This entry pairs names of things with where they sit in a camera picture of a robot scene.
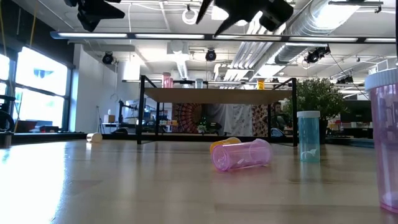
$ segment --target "pink bottle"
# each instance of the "pink bottle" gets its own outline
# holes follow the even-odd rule
[[[262,139],[214,147],[211,160],[218,171],[267,165],[272,158],[271,145]]]
[[[365,79],[372,104],[380,206],[398,213],[398,70]]]
[[[162,74],[162,88],[173,88],[173,78],[169,72]]]

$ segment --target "green plant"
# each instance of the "green plant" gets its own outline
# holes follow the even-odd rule
[[[292,98],[287,100],[286,111],[293,112]],[[327,78],[306,79],[297,82],[297,111],[317,110],[321,121],[333,119],[347,110],[343,95]]]

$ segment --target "potted plant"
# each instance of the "potted plant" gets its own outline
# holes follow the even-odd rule
[[[346,111],[343,95],[327,78],[297,82],[297,111],[320,111],[320,143],[325,143],[328,120]],[[292,98],[287,100],[287,111],[292,114]]]

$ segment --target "wooden shelf top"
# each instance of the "wooden shelf top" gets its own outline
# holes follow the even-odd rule
[[[219,103],[267,105],[292,95],[290,90],[225,90],[194,88],[146,88],[159,103]]]

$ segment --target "window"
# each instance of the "window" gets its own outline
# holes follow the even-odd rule
[[[38,121],[36,126],[62,127],[63,101],[59,96],[49,96],[35,91],[16,88],[16,109],[12,118],[23,121]]]
[[[68,100],[69,69],[29,48],[18,53],[14,120],[37,121],[40,126],[62,128],[64,102]]]
[[[24,47],[18,54],[16,83],[65,95],[68,68]]]
[[[7,84],[0,83],[0,95],[5,95],[7,90]]]
[[[2,80],[8,79],[9,69],[10,69],[10,59],[4,55],[0,55],[0,79]]]

